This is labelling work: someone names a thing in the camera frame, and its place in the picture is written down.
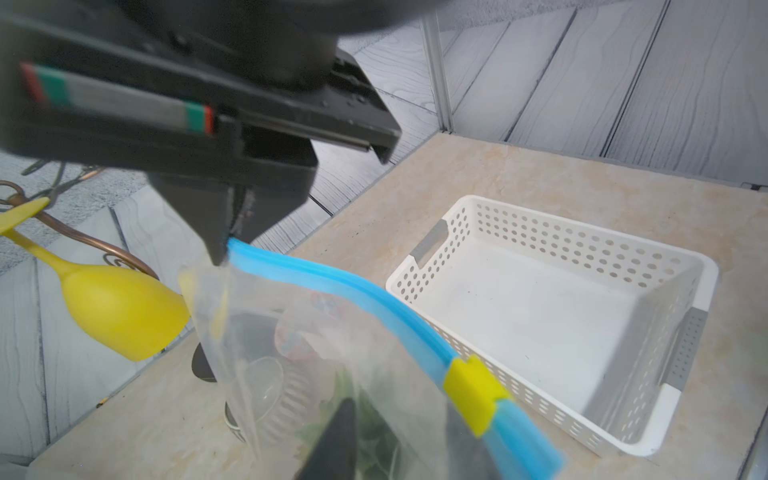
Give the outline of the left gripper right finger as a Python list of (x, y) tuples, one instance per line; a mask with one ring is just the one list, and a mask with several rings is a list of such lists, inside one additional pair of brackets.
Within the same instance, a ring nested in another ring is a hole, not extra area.
[(445, 435), (449, 479), (500, 479), (485, 443), (472, 434), (453, 406), (447, 409)]

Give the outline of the zip-top bag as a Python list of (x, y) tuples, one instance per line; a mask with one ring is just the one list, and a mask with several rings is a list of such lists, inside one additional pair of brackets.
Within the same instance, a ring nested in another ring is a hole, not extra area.
[(405, 303), (354, 274), (237, 240), (220, 266), (198, 261), (179, 285), (235, 417), (237, 367), (278, 357), (303, 369), (312, 403), (296, 433), (262, 446), (258, 479), (296, 479), (341, 401), (357, 410), (354, 479), (449, 479), (446, 413), (481, 439), (500, 479), (552, 479), (560, 453), (476, 356), (462, 357)]

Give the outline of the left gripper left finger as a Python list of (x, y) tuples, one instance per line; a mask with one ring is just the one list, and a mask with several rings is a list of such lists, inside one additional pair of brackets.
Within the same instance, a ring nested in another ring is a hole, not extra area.
[(341, 401), (323, 430), (297, 480), (353, 480), (357, 464), (357, 410), (352, 398)]

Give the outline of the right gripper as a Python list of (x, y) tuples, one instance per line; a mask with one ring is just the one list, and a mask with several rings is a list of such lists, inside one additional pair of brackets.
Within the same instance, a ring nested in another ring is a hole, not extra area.
[(398, 1), (5, 1), (1, 147), (143, 171), (213, 265), (309, 197), (314, 144), (390, 160), (400, 127), (341, 36)]

